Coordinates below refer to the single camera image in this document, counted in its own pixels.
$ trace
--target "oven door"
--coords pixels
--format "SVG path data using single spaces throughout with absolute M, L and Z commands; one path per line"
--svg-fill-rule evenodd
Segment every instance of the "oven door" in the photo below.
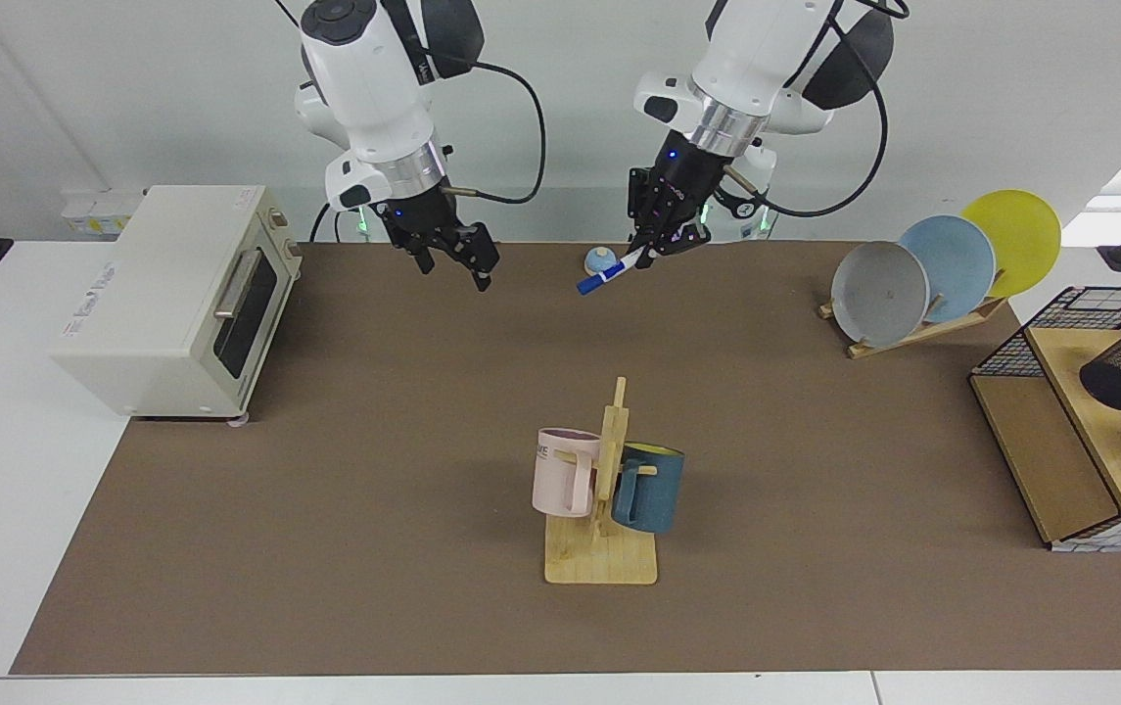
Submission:
M 210 350 L 214 374 L 230 396 L 245 406 L 259 367 L 290 294 L 290 271 L 259 217 L 243 239 L 213 316 L 219 325 Z

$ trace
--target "wooden base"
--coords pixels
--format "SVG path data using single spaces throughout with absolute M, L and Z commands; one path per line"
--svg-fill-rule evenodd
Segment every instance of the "wooden base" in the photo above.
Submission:
M 887 345 L 887 347 L 873 347 L 870 346 L 864 341 L 855 343 L 853 345 L 847 345 L 846 356 L 859 360 L 861 358 L 869 358 L 870 355 L 878 355 L 878 353 L 886 353 L 887 350 L 895 350 L 896 347 L 904 347 L 906 345 L 911 345 L 914 343 L 921 343 L 924 340 L 930 340 L 933 337 L 939 337 L 939 335 L 954 333 L 957 330 L 966 330 L 970 326 L 976 326 L 978 324 L 985 324 L 991 316 L 994 316 L 995 312 L 999 312 L 1004 304 L 1008 303 L 1007 298 L 988 298 L 978 308 L 973 308 L 973 312 L 967 316 L 955 318 L 954 322 L 946 322 L 946 324 L 921 324 L 914 331 L 912 334 L 905 337 L 899 343 L 895 345 Z M 816 315 L 823 318 L 834 317 L 834 303 L 824 304 L 819 308 L 816 308 Z
M 556 585 L 654 585 L 659 576 L 655 535 L 614 522 L 606 504 L 592 517 L 547 517 L 544 566 Z

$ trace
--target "blue marker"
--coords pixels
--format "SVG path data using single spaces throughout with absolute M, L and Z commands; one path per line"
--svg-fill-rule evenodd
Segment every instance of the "blue marker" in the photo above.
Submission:
M 614 263 L 612 267 L 604 269 L 604 271 L 589 276 L 582 281 L 578 281 L 578 293 L 585 296 L 591 294 L 592 290 L 599 289 L 600 286 L 604 286 L 605 284 L 613 281 L 614 278 L 626 271 L 626 269 L 634 267 L 639 258 L 641 258 L 642 252 L 646 252 L 646 245 L 639 247 L 636 251 L 623 256 L 622 260 L 619 260 L 619 262 Z

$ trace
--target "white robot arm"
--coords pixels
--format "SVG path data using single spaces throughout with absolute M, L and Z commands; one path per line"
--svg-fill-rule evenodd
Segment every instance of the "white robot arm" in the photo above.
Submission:
M 344 148 L 326 168 L 328 204 L 371 205 L 423 273 L 434 268 L 434 247 L 485 290 L 499 253 L 484 224 L 457 217 L 447 150 L 421 93 L 478 58 L 483 31 L 471 0 L 315 0 L 299 27 L 313 81 L 299 86 L 296 111 L 311 132 Z
M 707 54 L 691 75 L 647 74 L 634 96 L 638 111 L 669 129 L 654 166 L 630 170 L 629 251 L 646 253 L 636 267 L 711 240 L 700 211 L 713 195 L 734 217 L 752 217 L 761 201 L 734 196 L 730 166 L 742 159 L 768 178 L 776 156 L 761 134 L 819 132 L 834 109 L 864 98 L 870 77 L 890 62 L 891 18 L 908 17 L 906 4 L 899 8 L 883 0 L 717 0 Z

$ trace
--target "mug rack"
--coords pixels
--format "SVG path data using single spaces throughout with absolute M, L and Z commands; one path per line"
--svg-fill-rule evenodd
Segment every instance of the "mug rack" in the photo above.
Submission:
M 1003 276 L 1003 269 L 994 273 L 994 281 L 1000 281 L 1000 277 Z M 942 294 L 935 296 L 930 303 L 930 307 L 926 308 L 926 316 L 930 315 L 936 306 L 939 306 L 944 299 Z M 905 347 L 908 345 L 914 345 L 917 343 L 923 343 L 926 340 L 932 340 L 939 337 L 939 335 L 946 335 L 948 333 L 955 333 L 957 330 L 966 330 L 967 327 L 976 326 L 979 324 L 985 324 L 989 322 L 991 316 L 994 316 L 1003 305 L 1008 304 L 1008 298 L 986 298 L 982 303 L 973 308 L 972 312 L 966 316 L 955 318 L 953 322 L 945 322 L 945 324 L 928 324 L 928 322 L 923 322 L 921 325 L 917 326 L 917 330 L 908 334 L 899 343 L 895 345 L 887 345 L 883 347 L 874 347 L 864 340 L 856 340 L 855 343 L 847 345 L 846 356 L 852 360 L 860 360 L 861 358 L 869 358 L 870 355 L 878 355 L 878 353 L 886 353 L 887 350 L 895 350 L 897 347 Z M 816 308 L 816 315 L 825 318 L 825 321 L 832 321 L 834 317 L 834 300 L 831 298 L 827 303 L 823 304 L 819 308 Z
M 611 516 L 629 420 L 626 378 L 617 378 L 600 433 L 595 505 L 586 517 L 547 517 L 544 575 L 548 584 L 654 585 L 659 576 L 655 535 L 622 527 Z M 639 474 L 654 473 L 651 465 L 639 469 Z

